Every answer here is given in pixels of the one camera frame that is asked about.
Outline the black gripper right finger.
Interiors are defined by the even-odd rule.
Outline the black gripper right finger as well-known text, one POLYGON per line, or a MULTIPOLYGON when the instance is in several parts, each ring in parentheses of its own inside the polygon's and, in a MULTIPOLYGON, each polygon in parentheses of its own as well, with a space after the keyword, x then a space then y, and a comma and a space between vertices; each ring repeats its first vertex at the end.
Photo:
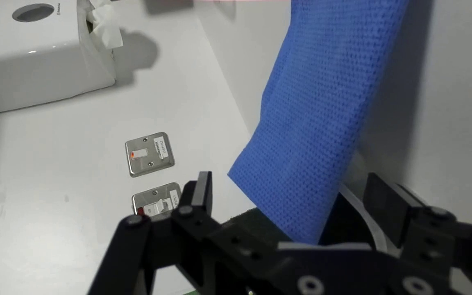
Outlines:
POLYGON ((398 257, 413 262, 450 262, 455 239, 449 228, 455 216, 429 206, 409 190, 378 174, 367 177, 363 206, 396 247, 398 257))

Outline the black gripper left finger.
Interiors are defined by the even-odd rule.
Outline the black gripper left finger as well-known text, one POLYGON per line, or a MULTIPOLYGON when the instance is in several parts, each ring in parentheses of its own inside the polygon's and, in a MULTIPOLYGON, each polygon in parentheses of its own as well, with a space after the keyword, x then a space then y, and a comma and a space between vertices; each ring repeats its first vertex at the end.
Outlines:
POLYGON ((172 213, 172 247, 178 257, 198 254, 224 257, 229 247, 221 241, 221 224, 211 216, 213 174, 203 170, 185 183, 178 206, 172 213))

